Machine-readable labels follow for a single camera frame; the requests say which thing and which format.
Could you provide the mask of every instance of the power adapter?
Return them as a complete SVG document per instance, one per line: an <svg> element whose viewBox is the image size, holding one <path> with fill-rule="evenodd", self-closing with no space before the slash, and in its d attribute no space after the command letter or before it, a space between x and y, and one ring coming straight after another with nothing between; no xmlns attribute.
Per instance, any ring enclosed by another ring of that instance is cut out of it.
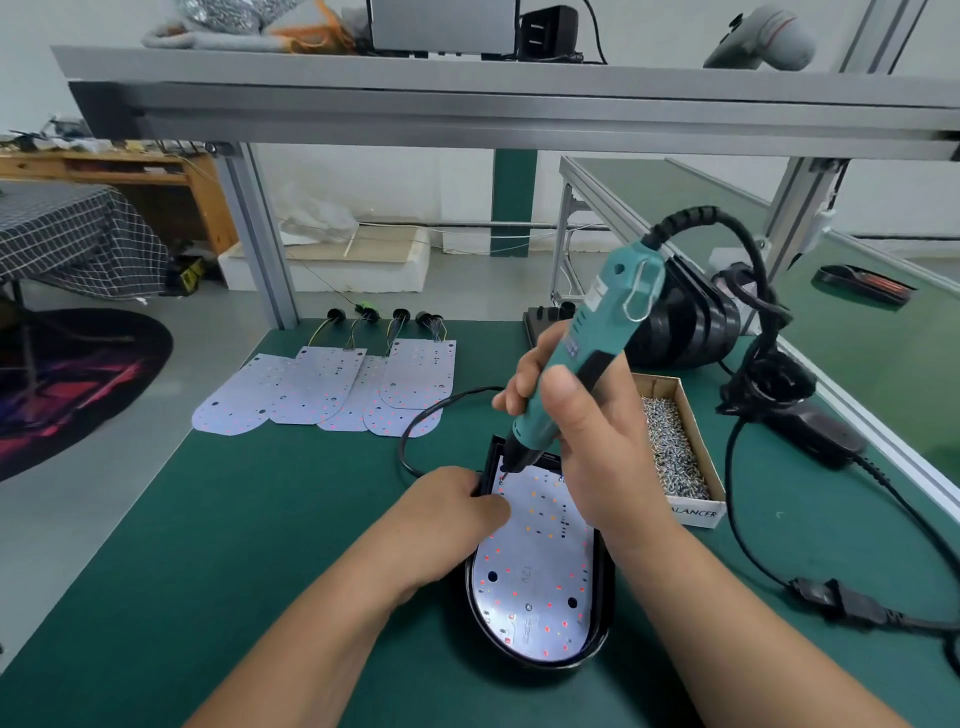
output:
<svg viewBox="0 0 960 728"><path fill-rule="evenodd" d="M764 414L762 421L831 470L846 467L867 451L867 441L859 433L808 400Z"/></svg>

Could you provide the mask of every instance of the hand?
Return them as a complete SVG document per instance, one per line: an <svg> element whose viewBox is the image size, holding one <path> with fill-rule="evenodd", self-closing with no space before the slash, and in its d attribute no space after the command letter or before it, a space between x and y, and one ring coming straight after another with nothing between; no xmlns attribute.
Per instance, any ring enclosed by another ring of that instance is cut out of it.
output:
<svg viewBox="0 0 960 728"><path fill-rule="evenodd" d="M375 561L398 602L447 575L510 518L505 498L470 495L477 477L448 467L418 478L351 549Z"/></svg>
<svg viewBox="0 0 960 728"><path fill-rule="evenodd" d="M540 335L493 406L522 414L540 378L543 407L561 432L566 486L581 515L614 551L658 538L677 524L660 486L643 402L626 356L621 352L611 362L593 395L566 367L551 367L540 377L568 323L558 322Z"/></svg>

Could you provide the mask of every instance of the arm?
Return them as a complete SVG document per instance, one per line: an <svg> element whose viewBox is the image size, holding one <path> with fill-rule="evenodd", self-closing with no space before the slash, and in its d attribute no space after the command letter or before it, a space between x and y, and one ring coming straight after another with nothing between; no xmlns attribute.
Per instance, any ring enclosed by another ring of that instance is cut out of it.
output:
<svg viewBox="0 0 960 728"><path fill-rule="evenodd" d="M476 473L463 468L414 483L290 605L186 728L335 726L393 610L510 517L502 497L471 497L475 486Z"/></svg>
<svg viewBox="0 0 960 728"><path fill-rule="evenodd" d="M523 411L564 331L565 322L543 334L495 407ZM623 354L596 400L563 367L543 373L540 393L563 436L577 508L603 533L707 726L906 725L674 520Z"/></svg>

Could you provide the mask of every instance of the gray metal box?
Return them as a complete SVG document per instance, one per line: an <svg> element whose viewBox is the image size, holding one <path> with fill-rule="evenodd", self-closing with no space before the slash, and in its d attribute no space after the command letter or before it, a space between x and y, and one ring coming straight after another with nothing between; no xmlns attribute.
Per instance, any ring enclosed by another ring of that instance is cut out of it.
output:
<svg viewBox="0 0 960 728"><path fill-rule="evenodd" d="M509 55L518 0L368 0L373 47Z"/></svg>

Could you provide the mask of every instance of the black cable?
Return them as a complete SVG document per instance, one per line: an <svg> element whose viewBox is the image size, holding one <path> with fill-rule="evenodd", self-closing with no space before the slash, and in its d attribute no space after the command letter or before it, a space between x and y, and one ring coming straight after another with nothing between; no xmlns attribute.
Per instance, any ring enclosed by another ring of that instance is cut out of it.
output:
<svg viewBox="0 0 960 728"><path fill-rule="evenodd" d="M881 627L942 636L945 640L944 652L947 660L954 671L960 675L960 648L957 641L960 634L960 621L946 622L909 617L903 612L882 606L867 595L849 589L836 579L830 579L826 583L803 577L784 581L767 569L744 542L736 522L733 495L733 453L737 438L748 422L761 420L772 412L788 409L811 397L815 392L816 380L799 362L780 352L777 347L780 330L792 321L792 316L788 309L779 305L777 295L767 279L766 267L759 254L759 248L749 231L739 221L716 207L692 207L664 219L644 236L642 242L658 250L663 243L679 232L713 224L721 224L731 230L747 251L754 266L756 295L745 291L736 277L733 274L726 275L728 273L726 271L723 274L724 281L738 300L757 311L760 321L760 334L747 348L743 361L736 371L731 371L725 363L719 362L724 371L731 375L731 380L720 388L721 403L717 407L717 412L734 415L737 418L727 440L724 458L727 515L737 545L761 573L784 587L794 597L821 611L827 619L845 620L855 626L866 628ZM890 479L874 463L861 455L856 455L853 462L863 468L910 515L960 580L960 557L954 553L943 536L907 502Z"/></svg>
<svg viewBox="0 0 960 728"><path fill-rule="evenodd" d="M503 387L498 387L495 385L489 387L474 387L473 389L467 389L466 392L460 392L456 395L451 395L445 400L440 400L431 404L429 407L424 409L422 412L415 417L407 428L403 430L403 434L400 435L400 443L396 446L396 455L399 457L400 465L403 466L403 470L412 475L413 477L423 477L426 475L422 470L414 468L410 463L407 462L407 440L410 439L410 433L413 431L413 428L419 425L421 422L426 420L430 415L436 412L439 409L443 409L448 404L453 404L454 402L460 401L467 395L476 395L480 392L500 392L503 390Z"/></svg>
<svg viewBox="0 0 960 728"><path fill-rule="evenodd" d="M590 12L590 18L593 20L593 34L597 39L597 53L600 54L600 61L602 61L604 65L609 65L607 63L607 57L603 55L603 45L600 44L600 25L597 23L597 13L593 11L590 0L584 0L584 5L587 6L587 10Z"/></svg>
<svg viewBox="0 0 960 728"><path fill-rule="evenodd" d="M746 543L743 541L743 537L740 536L740 529L736 525L736 511L733 508L733 449L736 447L736 438L740 436L740 432L743 430L743 425L746 423L747 421L744 418L741 417L738 419L733 425L733 430L731 430L730 437L727 439L727 453L724 456L723 475L724 488L727 491L727 521L730 522L730 531L733 532L733 537L736 539L736 544L740 546L740 550L743 551L744 556L750 559L753 565L760 571L784 587L784 589L789 589L790 587L785 581L763 566L763 564L760 563L760 560L754 556L754 553L750 551Z"/></svg>

